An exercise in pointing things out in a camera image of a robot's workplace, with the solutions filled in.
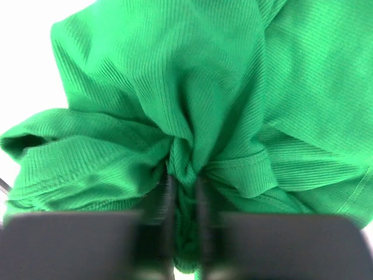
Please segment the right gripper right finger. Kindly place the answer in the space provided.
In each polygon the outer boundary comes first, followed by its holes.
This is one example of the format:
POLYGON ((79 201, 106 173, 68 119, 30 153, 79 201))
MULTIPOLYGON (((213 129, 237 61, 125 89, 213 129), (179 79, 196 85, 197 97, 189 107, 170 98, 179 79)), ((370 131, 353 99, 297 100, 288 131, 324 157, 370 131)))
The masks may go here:
POLYGON ((217 268, 225 262, 222 212, 233 205, 207 179, 196 181, 200 263, 202 268, 217 268))

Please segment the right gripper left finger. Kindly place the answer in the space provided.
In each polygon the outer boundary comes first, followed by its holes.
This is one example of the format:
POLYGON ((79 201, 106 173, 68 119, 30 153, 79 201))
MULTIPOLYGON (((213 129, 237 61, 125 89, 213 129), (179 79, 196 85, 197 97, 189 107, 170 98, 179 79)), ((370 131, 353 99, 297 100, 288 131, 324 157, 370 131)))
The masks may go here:
POLYGON ((154 189, 136 209, 142 211, 136 245, 136 262, 149 268, 172 266, 177 183, 164 172, 154 189))

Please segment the green tank top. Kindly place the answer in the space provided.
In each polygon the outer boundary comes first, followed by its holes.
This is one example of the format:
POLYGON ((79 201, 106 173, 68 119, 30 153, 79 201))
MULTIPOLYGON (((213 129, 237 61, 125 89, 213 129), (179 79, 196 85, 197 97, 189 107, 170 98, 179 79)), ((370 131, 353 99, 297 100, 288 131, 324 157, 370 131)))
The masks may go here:
POLYGON ((167 172, 186 274, 198 175, 243 212, 372 221, 371 1, 97 1, 51 42, 68 108, 1 136, 5 220, 131 209, 167 172))

